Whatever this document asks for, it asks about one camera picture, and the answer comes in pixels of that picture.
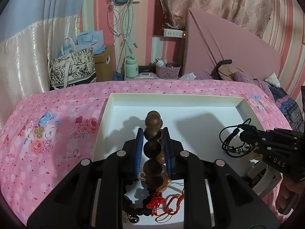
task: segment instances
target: pendant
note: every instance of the pendant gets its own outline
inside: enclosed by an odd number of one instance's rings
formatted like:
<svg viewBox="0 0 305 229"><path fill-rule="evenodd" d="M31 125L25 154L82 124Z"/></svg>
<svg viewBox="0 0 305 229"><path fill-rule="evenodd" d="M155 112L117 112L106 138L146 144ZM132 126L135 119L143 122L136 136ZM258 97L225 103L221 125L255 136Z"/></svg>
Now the pendant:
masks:
<svg viewBox="0 0 305 229"><path fill-rule="evenodd" d="M136 223L138 223L139 221L140 221L139 216L137 216L137 215L135 215L135 216L130 215L130 216L129 216L129 222L130 222L130 223L136 224Z"/></svg>
<svg viewBox="0 0 305 229"><path fill-rule="evenodd" d="M126 223L129 220L129 215L123 211L122 222Z"/></svg>
<svg viewBox="0 0 305 229"><path fill-rule="evenodd" d="M139 175L138 175L138 179L142 182L145 182L147 178L147 175L145 174L145 172L140 171Z"/></svg>

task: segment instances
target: white cable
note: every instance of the white cable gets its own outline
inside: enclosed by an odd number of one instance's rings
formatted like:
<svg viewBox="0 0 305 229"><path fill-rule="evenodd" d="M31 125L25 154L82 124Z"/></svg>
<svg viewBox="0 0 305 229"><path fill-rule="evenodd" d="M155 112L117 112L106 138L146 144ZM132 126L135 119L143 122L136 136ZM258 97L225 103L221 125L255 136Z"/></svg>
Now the white cable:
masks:
<svg viewBox="0 0 305 229"><path fill-rule="evenodd" d="M107 20L108 20L109 29L116 36L115 39L114 39L113 45L115 44L115 41L117 40L117 38L120 37L120 35L123 36L123 46L125 48L125 58L124 58L124 77L125 78L124 79L126 79L127 48L129 49L129 51L132 52L131 48L128 45L129 41L131 41L133 43L133 45L136 48L138 48L137 44L135 42L133 42L133 40L131 39L132 26L133 26L133 20L134 20L134 10L133 10L132 1L133 0L128 0L127 3L123 6L123 8L120 12L109 5L109 9L108 9L108 12L107 12ZM132 8L131 21L130 21L130 6ZM111 11L113 12L113 16L115 18L115 21L113 23L110 22L110 18L109 18L109 13Z"/></svg>

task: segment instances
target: white tray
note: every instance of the white tray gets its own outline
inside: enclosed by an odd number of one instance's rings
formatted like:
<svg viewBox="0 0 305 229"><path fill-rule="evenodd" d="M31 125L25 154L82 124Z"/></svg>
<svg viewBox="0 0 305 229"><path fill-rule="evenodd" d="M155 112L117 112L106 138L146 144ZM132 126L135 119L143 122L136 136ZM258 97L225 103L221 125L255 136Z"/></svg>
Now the white tray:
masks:
<svg viewBox="0 0 305 229"><path fill-rule="evenodd" d="M144 120L151 110L160 113L163 127L168 127L170 137L180 141L185 150L196 154L200 159L210 162L223 159L240 176L253 167L247 157L233 159L222 150L219 132L224 127L241 124L247 118L252 119L251 124L257 129L263 130L257 116L244 98L210 95L112 93L98 132L93 161L107 158L111 153L121 150L127 140L135 139L138 128L145 128ZM226 129L222 138L225 139L233 129ZM241 141L235 137L231 144L239 146ZM142 154L141 170L147 159ZM177 189L181 187L174 185L173 189L166 190L165 195L176 194ZM127 187L127 190L126 195L136 202L138 207L148 195L141 182L134 183L133 186ZM154 226L183 228L183 207L182 202L179 213L167 223L157 224L155 217L141 216L138 224L128 222L124 224L124 228L144 228L141 225L151 225L149 229L154 229Z"/></svg>

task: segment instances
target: pink bed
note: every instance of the pink bed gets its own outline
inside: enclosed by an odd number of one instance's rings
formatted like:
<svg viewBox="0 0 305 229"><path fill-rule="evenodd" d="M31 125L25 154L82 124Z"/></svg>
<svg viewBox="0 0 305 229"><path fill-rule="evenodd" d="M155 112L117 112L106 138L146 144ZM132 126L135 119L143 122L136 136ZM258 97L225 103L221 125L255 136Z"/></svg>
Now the pink bed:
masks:
<svg viewBox="0 0 305 229"><path fill-rule="evenodd" d="M0 188L14 213L28 217L83 158L92 158L109 95L171 93L244 97L264 129L291 129L257 86L225 81L113 81L30 95L18 103L0 132ZM265 200L274 207L278 186Z"/></svg>

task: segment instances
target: power strip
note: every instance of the power strip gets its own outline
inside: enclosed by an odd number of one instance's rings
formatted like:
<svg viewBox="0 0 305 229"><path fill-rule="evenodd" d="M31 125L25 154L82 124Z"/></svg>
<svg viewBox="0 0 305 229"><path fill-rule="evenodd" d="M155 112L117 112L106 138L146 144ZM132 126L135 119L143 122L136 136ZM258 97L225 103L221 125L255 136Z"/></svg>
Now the power strip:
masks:
<svg viewBox="0 0 305 229"><path fill-rule="evenodd" d="M183 31L182 30L175 30L175 29L164 29L163 36L164 37L182 38L183 37Z"/></svg>

